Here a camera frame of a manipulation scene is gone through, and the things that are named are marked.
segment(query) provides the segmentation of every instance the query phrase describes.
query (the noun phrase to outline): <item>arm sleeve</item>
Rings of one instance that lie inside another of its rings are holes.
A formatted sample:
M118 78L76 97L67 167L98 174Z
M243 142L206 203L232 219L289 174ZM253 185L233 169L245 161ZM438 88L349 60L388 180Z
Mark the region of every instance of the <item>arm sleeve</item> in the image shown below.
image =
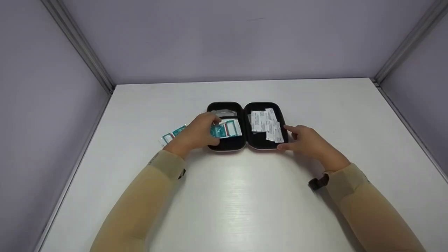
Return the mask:
M328 193L367 252L425 251L395 208L355 164L328 176Z
M157 153L112 208L90 252L142 252L146 233L183 171L184 163L170 152Z

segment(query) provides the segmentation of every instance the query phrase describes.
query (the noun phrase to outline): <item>white table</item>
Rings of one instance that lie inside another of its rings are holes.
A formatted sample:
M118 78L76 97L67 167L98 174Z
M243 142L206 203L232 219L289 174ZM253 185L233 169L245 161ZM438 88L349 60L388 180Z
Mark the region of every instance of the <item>white table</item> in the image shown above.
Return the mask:
M118 86L42 251L88 251L117 199L160 150L158 138L214 101L277 103L286 123L315 128L356 163L428 251L448 247L448 185L372 82L360 78ZM151 232L151 251L359 248L325 190L308 188L310 163L248 148L198 151L188 162Z

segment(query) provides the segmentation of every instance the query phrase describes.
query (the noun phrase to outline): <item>metal frame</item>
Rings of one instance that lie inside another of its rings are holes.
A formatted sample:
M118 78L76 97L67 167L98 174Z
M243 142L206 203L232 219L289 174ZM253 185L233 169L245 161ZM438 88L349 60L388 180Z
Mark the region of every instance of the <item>metal frame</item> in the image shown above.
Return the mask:
M448 0L436 0L425 12L417 25L401 42L395 52L375 75L376 82L381 85L384 79L395 70L429 34L448 12Z
M59 0L41 0L41 2L72 43L73 47L75 47L104 90L108 94L112 94L116 84L112 81L103 64L99 61L65 5Z
M93 139L93 135L95 134L95 132L96 132L96 130L98 128L98 125L101 122L101 119L103 118L104 112L106 111L106 108L107 108L107 106L109 104L110 99L111 99L111 96L109 96L108 100L101 106L101 110L100 110L100 112L99 112L99 114L98 114L98 116L97 116L97 118L95 120L95 124L93 125L93 127L90 130L89 135L87 137L87 142L82 147L82 150L81 150L81 152L79 154L79 157L76 160L76 163L75 163L75 165L72 168L72 172L70 173L70 176L67 179L67 183L65 184L65 187L64 187L64 189L61 192L59 200L57 201L57 203L56 203L56 205L55 205L55 207L53 209L53 212L52 212L52 214L51 214L51 216L50 216L50 218L49 218L49 220L48 220L44 230L42 231L42 234L40 236L39 241L37 242L37 244L34 247L34 252L40 252L42 247L43 247L43 244L44 244L45 240L47 239L48 233L50 232L50 230L51 230L51 228L53 226L53 222L56 219L56 216L57 216L57 214L59 212L59 209L60 209L62 203L64 202L65 196L67 195L67 192L69 191L69 188L70 188L70 186L71 186L71 184L73 182L73 179L74 179L74 177L76 175L76 172L78 171L79 166L81 165L81 162L82 162L82 160L84 158L84 155L87 152L89 144L90 144L90 142Z
M400 121L403 123L403 125L406 127L406 129L409 131L409 133L412 135L414 140L418 143L420 148L423 150L423 152L426 154L428 159L431 161L431 163L434 165L434 167L438 170L440 175L444 178L445 182L448 183L448 177L443 172L442 168L439 166L437 160L433 157L429 149L426 147L426 145L422 142L422 140L419 138L417 133L415 133L414 129L411 127L411 125L408 123L406 118L401 114L401 112L398 110L398 108L394 105L393 101L389 98L389 96L384 92L384 90L381 87L377 87L380 94L384 97L386 102L389 104L389 106L392 108L392 110L395 112L396 116L400 119Z

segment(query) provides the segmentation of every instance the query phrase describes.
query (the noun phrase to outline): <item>case lid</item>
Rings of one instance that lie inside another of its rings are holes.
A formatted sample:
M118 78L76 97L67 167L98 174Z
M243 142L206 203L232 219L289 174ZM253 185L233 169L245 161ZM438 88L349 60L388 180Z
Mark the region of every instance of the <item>case lid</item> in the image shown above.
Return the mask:
M253 148L258 150L273 150L277 149L277 145L279 143L275 143L273 141L266 140L266 132L252 132L252 127L249 122L248 115L252 113L252 111L259 111L265 109L273 109L276 114L277 121L280 123L281 132L283 135L283 140L287 143L288 140L288 132L283 128L285 125L283 114L280 110L280 107L272 102L251 102L245 106L243 109L241 105L237 102L233 101L220 101L213 102L207 107L207 111L210 112L212 110L220 110L220 109L230 109L237 113L236 117L221 117L221 119L227 118L237 118L240 123L242 136L222 138L220 140L219 145L208 147L217 152L229 152L229 151L237 151L244 148L246 142Z

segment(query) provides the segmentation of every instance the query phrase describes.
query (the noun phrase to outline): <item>hand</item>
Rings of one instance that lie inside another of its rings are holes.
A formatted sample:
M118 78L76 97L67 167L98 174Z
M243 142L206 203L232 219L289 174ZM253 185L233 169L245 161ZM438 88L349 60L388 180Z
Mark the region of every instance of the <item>hand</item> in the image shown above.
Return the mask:
M292 132L294 143L281 143L279 150L290 150L320 161L326 171L338 171L347 167L350 161L321 137L314 129L298 125L284 126Z
M169 142L164 150L185 159L190 151L207 145L218 145L219 138L210 134L210 126L221 119L211 112L198 115L183 131Z

